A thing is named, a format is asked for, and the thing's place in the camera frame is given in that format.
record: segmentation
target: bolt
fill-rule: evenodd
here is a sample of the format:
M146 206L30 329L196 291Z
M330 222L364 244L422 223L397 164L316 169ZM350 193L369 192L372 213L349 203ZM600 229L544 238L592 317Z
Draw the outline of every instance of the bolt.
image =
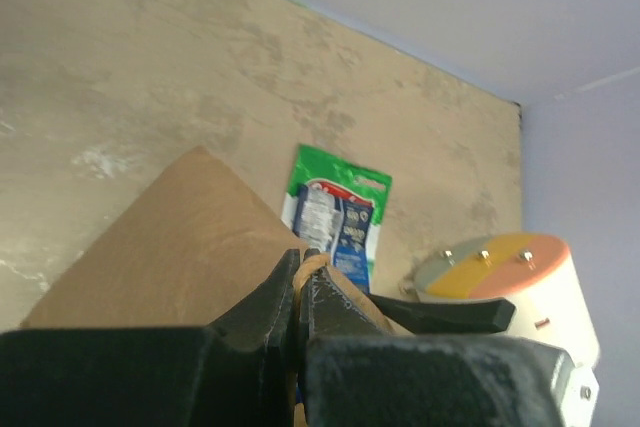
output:
M591 399L591 389L586 385L580 387L580 398L584 400Z
M529 250L525 250L520 252L520 258L522 260L526 260L527 262L531 262L533 260L533 254Z

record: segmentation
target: concrete floor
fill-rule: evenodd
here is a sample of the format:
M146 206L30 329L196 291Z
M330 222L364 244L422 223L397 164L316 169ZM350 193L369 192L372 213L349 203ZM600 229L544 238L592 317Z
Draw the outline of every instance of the concrete floor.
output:
M394 294L430 250L520 227L519 134L514 106L285 0L0 0L0 330L196 144L277 212L299 142L392 174Z

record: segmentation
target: orange section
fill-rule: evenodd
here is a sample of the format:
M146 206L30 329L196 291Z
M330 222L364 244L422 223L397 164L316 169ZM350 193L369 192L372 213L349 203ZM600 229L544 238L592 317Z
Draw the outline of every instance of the orange section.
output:
M513 294L553 273L570 254L569 246L552 235L537 235L525 248L533 254L531 262L515 256L487 275L469 298L490 299Z
M450 299L470 298L471 292L487 276L517 256L535 237L535 234L508 234L494 237L484 247L484 250L489 252L487 260L478 257L475 253L471 254L429 285L426 289L427 294Z

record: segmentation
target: floor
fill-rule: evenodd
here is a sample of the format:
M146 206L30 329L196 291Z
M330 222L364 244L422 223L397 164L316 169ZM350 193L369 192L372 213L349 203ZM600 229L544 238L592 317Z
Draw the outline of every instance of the floor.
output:
M204 144L279 212L296 145L394 178L375 291L520 227L516 107L286 0L0 0L0 331Z

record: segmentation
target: yellow stripe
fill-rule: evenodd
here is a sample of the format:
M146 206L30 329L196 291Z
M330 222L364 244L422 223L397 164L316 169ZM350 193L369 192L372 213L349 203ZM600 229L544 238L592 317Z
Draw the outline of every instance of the yellow stripe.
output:
M427 286L427 294L450 299L468 299L471 291L480 282L505 261L522 251L535 237L535 234L494 237L484 246L484 250L489 252L488 260L478 257L475 253L471 254Z

